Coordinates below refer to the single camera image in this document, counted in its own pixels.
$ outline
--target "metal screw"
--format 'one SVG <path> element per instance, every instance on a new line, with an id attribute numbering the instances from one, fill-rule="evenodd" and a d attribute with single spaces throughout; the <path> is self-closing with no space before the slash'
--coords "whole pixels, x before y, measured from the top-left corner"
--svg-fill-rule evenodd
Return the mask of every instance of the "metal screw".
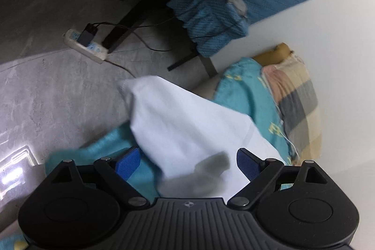
<path id="1" fill-rule="evenodd" d="M 250 201 L 245 197 L 235 197 L 231 199 L 231 203 L 235 206 L 246 206 L 249 202 Z"/>
<path id="2" fill-rule="evenodd" d="M 132 206 L 144 206 L 147 203 L 147 199 L 143 197 L 132 197 L 128 203 Z"/>

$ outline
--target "white cloth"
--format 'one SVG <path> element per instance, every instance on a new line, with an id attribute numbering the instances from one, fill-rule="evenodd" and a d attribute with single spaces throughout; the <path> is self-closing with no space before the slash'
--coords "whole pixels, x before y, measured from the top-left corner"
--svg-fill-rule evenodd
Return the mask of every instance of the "white cloth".
<path id="1" fill-rule="evenodd" d="M 164 197 L 227 202 L 249 183 L 237 167 L 239 148 L 283 161 L 249 116 L 160 77 L 121 81 L 120 91 L 139 147 L 162 171 Z"/>

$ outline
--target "power strip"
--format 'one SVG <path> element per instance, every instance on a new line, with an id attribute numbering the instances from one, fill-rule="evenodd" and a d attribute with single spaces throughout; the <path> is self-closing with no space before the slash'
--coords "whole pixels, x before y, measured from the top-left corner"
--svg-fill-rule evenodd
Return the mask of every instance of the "power strip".
<path id="1" fill-rule="evenodd" d="M 108 49 L 94 41 L 85 47 L 77 42 L 80 35 L 77 30 L 70 29 L 64 34 L 64 43 L 93 61 L 102 64 L 107 57 Z"/>

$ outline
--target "tile floor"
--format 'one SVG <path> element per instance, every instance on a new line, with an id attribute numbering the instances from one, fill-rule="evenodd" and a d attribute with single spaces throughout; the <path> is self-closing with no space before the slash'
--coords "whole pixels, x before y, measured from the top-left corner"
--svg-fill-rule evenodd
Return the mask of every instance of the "tile floor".
<path id="1" fill-rule="evenodd" d="M 130 78 L 127 72 L 68 49 L 62 34 L 88 22 L 116 22 L 134 2 L 0 0 L 0 160 L 27 145 L 42 164 L 51 151 L 83 146 L 127 120 L 116 88 L 117 80 Z M 159 12 L 148 22 L 166 18 Z M 98 41 L 109 31 L 100 29 Z M 175 20 L 138 33 L 153 48 L 175 49 L 153 52 L 131 35 L 110 58 L 137 76 L 159 75 L 186 89 L 208 78 L 199 58 L 167 71 L 192 44 Z M 0 200 L 0 231 L 43 179 L 43 166 L 34 168 L 23 173 L 34 177 L 31 185 L 18 186 Z"/>

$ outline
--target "white power strip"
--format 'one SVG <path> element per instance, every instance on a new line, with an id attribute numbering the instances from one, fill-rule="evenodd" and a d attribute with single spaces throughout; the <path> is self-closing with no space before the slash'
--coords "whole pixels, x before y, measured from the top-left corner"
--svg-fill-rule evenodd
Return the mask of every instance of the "white power strip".
<path id="1" fill-rule="evenodd" d="M 108 50 L 94 41 L 92 41 L 87 47 L 81 45 L 77 42 L 80 35 L 80 32 L 77 30 L 70 29 L 64 34 L 64 43 L 93 61 L 102 64 L 107 57 Z"/>

